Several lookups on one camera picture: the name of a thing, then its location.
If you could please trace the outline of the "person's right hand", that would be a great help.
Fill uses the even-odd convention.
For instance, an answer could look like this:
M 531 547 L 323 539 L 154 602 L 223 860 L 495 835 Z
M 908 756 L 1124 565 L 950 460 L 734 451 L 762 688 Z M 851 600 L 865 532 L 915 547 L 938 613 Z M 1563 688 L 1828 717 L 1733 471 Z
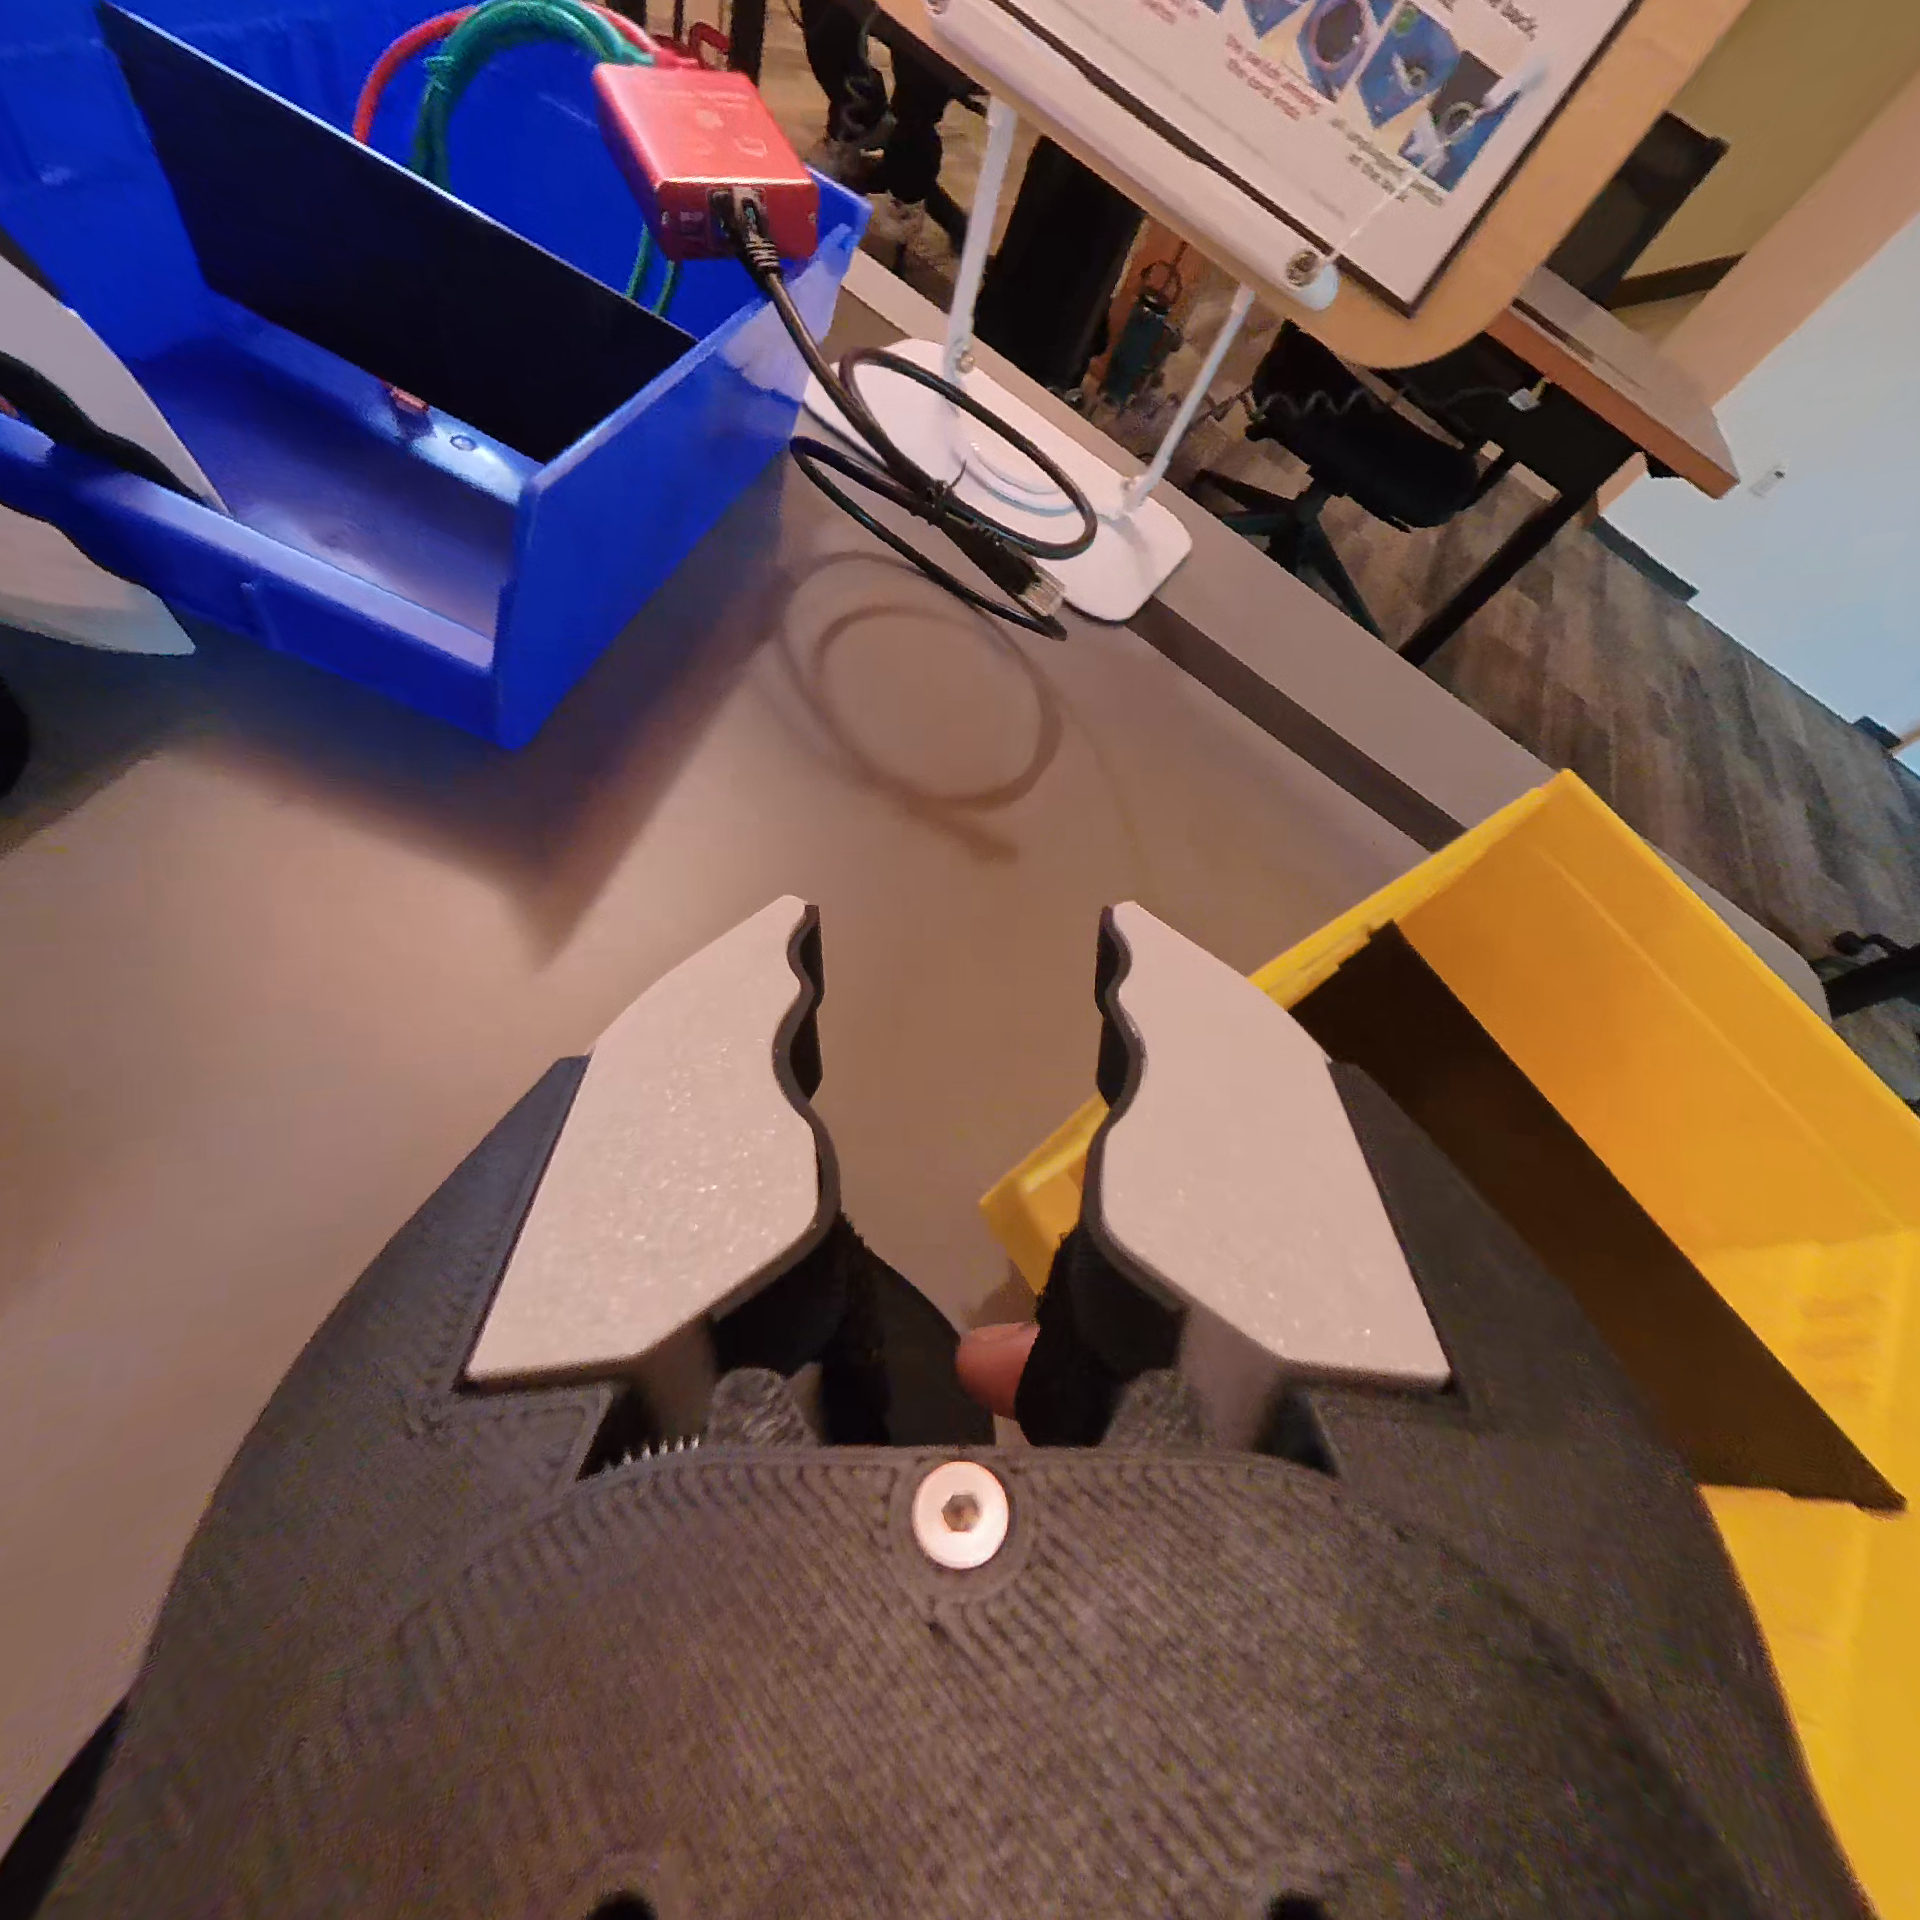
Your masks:
M 1016 1418 L 1016 1390 L 1040 1329 L 1031 1322 L 980 1327 L 958 1338 L 954 1373 L 960 1392 L 996 1418 Z

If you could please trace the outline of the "yellow storage bin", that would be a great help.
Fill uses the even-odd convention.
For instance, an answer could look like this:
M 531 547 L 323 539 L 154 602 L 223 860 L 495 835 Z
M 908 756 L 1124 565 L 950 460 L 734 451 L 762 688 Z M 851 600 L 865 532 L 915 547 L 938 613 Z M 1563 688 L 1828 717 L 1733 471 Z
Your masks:
M 1915 1915 L 1915 1119 L 1573 775 L 1249 982 L 1395 927 L 1905 1498 L 1698 1485 L 1583 1308 L 1332 1063 L 1452 1368 L 1208 1426 L 1081 1329 L 1096 1099 L 980 1202 L 1041 1297 L 1004 1601 L 1068 1705 L 1022 1813 L 1090 1915 Z M 1067 1801 L 1089 1806 L 1068 1815 Z

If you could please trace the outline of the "wooden office desk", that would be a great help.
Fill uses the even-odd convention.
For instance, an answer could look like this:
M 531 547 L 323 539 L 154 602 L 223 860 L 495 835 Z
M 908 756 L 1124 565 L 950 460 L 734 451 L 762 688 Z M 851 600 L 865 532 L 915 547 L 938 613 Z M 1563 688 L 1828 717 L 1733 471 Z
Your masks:
M 1558 275 L 1535 270 L 1468 346 L 1403 370 L 1408 397 L 1448 397 L 1498 472 L 1530 472 L 1550 493 L 1399 654 L 1433 660 L 1524 565 L 1534 562 L 1630 458 L 1709 500 L 1739 484 L 1733 455 L 1698 381 L 1612 312 Z

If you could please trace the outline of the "grey desk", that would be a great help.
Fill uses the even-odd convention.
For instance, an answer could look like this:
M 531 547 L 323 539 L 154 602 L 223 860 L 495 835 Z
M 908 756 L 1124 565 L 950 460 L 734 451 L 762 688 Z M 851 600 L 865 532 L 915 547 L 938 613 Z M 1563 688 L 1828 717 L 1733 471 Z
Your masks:
M 561 1058 L 779 896 L 862 1240 L 1020 1316 L 980 1195 L 1093 1094 L 1096 922 L 1249 971 L 1550 779 L 1294 578 L 955 606 L 785 460 L 517 754 L 223 633 L 4 636 L 4 1843 L 307 1335 Z

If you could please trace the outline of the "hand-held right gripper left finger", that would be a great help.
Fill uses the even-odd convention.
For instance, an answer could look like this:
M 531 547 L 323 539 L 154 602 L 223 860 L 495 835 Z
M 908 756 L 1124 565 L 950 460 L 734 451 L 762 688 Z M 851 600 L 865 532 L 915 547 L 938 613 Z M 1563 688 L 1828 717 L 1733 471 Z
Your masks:
M 465 1362 L 482 1390 L 712 1390 L 722 1324 L 802 1280 L 840 1214 L 815 1113 L 819 912 L 756 915 L 598 1038 Z

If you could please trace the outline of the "red ethernet splitter box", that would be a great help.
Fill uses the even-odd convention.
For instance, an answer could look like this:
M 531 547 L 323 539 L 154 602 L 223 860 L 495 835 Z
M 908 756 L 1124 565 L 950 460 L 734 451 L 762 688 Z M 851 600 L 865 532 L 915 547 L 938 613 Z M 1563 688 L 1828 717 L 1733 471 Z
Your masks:
M 756 83 L 729 68 L 598 63 L 597 125 L 670 264 L 734 259 L 738 238 L 779 262 L 819 243 L 819 187 Z

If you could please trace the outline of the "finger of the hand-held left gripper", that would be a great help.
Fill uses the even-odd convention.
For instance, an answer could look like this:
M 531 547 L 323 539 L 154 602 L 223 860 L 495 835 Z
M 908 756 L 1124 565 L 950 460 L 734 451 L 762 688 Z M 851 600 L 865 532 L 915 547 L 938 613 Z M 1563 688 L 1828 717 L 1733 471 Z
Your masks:
M 3 509 L 3 624 L 77 648 L 187 659 L 193 638 L 151 593 L 87 560 L 53 527 Z
M 3 399 L 53 446 L 228 512 L 131 370 L 26 257 L 3 259 Z

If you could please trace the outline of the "black bin divider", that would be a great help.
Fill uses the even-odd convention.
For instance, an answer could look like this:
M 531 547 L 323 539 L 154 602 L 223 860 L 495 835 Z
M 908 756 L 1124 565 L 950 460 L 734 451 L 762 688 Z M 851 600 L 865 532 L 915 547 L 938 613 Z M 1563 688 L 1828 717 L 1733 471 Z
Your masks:
M 1289 1011 L 1332 1060 L 1364 1072 L 1563 1284 L 1698 1485 L 1908 1510 L 1403 932 L 1376 932 Z
M 527 238 L 116 6 L 104 48 L 202 284 L 549 463 L 691 351 Z

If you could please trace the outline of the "blue storage bin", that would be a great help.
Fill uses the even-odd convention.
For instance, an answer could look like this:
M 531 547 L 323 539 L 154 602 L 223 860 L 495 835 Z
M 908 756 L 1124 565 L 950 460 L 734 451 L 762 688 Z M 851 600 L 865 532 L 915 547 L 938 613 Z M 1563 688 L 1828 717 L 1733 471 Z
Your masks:
M 527 743 L 799 419 L 807 375 L 778 313 L 735 259 L 659 257 L 597 125 L 598 63 L 703 63 L 610 6 L 116 8 L 685 328 L 691 351 L 555 460 L 521 458 L 213 293 L 98 6 L 4 6 L 4 257 L 116 352 L 228 512 L 62 451 L 7 406 L 4 509 L 181 626 Z

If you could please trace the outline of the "white board stand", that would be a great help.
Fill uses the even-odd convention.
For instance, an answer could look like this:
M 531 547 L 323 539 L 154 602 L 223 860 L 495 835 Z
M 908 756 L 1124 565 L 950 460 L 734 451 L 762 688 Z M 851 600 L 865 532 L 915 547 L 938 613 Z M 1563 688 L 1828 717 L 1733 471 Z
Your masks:
M 876 482 L 884 474 L 882 451 L 904 455 L 934 482 L 964 532 L 982 532 L 1009 548 L 1014 581 L 996 587 L 997 604 L 1031 619 L 1057 619 L 1068 606 L 1089 619 L 1124 622 L 1190 554 L 1189 532 L 1153 493 L 1257 297 L 1247 284 L 1235 290 L 1152 463 L 1134 478 L 1119 474 L 993 377 L 987 351 L 975 341 L 975 297 L 1014 132 L 1013 105 L 987 98 L 987 142 L 943 336 L 846 352 L 824 380 L 812 377 L 804 408 L 830 441 L 797 436 L 791 447 L 812 460 L 807 474 L 819 484 L 834 474 Z

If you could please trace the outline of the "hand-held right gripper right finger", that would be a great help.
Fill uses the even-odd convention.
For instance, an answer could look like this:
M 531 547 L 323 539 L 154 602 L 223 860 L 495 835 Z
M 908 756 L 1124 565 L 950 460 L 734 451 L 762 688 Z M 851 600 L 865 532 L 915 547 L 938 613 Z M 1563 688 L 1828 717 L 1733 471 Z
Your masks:
M 1208 1426 L 1295 1384 L 1452 1384 L 1327 1052 L 1136 902 L 1103 911 L 1081 1329 L 1115 1373 L 1175 1370 Z

